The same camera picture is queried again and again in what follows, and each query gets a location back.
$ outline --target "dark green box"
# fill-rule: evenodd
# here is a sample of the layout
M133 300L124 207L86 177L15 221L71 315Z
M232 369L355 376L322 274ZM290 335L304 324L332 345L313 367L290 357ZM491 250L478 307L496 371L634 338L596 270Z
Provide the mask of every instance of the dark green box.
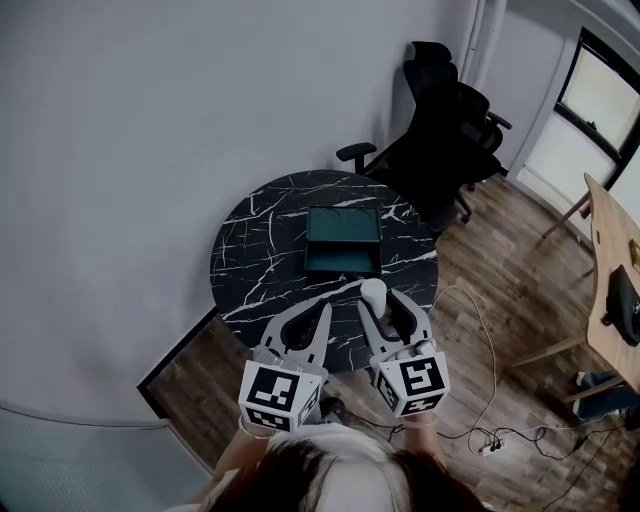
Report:
M305 273L379 277L381 242L377 208L310 206Z

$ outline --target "dark hair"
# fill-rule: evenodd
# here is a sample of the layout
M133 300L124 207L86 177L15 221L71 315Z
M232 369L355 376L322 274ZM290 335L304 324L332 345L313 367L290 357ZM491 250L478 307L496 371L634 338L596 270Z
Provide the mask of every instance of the dark hair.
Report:
M283 443L269 450L259 463L242 468L208 512L315 510L330 464L315 496L309 496L309 488L325 457L327 453L309 441Z
M451 476L427 453L413 454L401 451L394 453L391 460L402 469L407 479L412 511L486 510L466 485Z
M326 467L321 464L323 460L329 461ZM314 511L334 461L334 457L309 441L282 444L267 452L259 463L241 469L207 512ZM397 464L405 475L411 511L485 510L469 488L428 454L401 451L391 455L390 462ZM312 492L316 478L319 480Z

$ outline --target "jeans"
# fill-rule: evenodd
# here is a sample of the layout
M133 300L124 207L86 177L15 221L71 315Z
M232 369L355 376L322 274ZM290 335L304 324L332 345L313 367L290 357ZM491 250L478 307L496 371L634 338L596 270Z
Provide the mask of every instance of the jeans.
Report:
M618 374L613 370L603 373L587 373L579 386L580 391L602 384L616 375ZM636 395L628 384L621 384L580 399L578 417L583 420L592 420L618 409L628 409L638 405L640 405L640 395Z

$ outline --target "desk leg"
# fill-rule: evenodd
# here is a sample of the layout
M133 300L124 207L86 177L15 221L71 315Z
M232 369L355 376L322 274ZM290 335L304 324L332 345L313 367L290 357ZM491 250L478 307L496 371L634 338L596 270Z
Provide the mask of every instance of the desk leg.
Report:
M565 222L567 222L567 219L569 217L571 217L574 213L576 213L580 208L582 208L582 205L584 203L586 203L589 200L589 192L587 192L585 195L583 195L576 204L574 204L571 209L565 213L560 220L558 220L553 226L551 226L544 235L542 235L542 238L547 238L551 233L553 233L556 229L558 229L560 226L562 226L562 224L564 224Z
M592 388L587 389L586 391L582 391L581 393L576 393L575 395L569 395L565 398L562 399L562 401L566 404L569 402L574 402L575 400L578 400L578 398L586 398L588 396L591 395L595 395L596 393L600 393L601 391L605 391L609 388L612 388L613 386L617 386L619 384L622 384L624 382L624 379L622 377L620 377L620 375L618 375L617 377L614 377L613 379L609 379L607 382L603 382L602 384L598 385L598 386L594 386Z
M544 348L538 352L534 352L530 356L518 359L514 363L511 363L509 366L511 366L511 368L515 368L516 366L522 366L523 364L532 363L533 361L552 356L553 354L557 354L558 352L562 352L563 350L569 350L570 348L573 348L576 345L580 345L581 343L584 343L584 335L578 336L577 338L569 338L568 340L561 341L560 343L551 345L550 347Z

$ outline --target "white pipe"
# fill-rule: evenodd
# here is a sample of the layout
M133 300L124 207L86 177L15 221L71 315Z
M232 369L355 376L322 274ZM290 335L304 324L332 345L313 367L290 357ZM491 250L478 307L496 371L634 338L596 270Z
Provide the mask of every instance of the white pipe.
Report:
M482 25L482 16L484 14L485 0L478 0L478 9L476 9L476 16L473 22L473 30L471 31L471 41L467 48L467 55L464 59L464 68L460 75L460 81L467 83L469 79L469 73L471 73L471 65L473 64L473 55L476 51L476 45L478 44L478 37L480 36L480 27Z
M469 45L471 44L471 32L473 31L473 24L476 20L476 13L478 12L478 3L480 0L471 0L475 1L475 6L470 6L469 11L467 13L467 24L464 27L464 36L462 37L462 47L460 48L460 55L458 56L458 69L460 73L464 69L464 62L467 58L467 50L469 49Z
M493 52L496 49L496 43L498 42L498 36L500 35L500 29L502 28L502 21L504 20L504 14L507 11L507 0L496 0L496 4L493 7L493 14L491 16L491 23L489 25L489 38L487 44L482 50L480 55L480 62L478 63L478 71L473 80L473 88L476 91L480 91L484 85L484 80L487 78L489 66L491 65L491 59Z

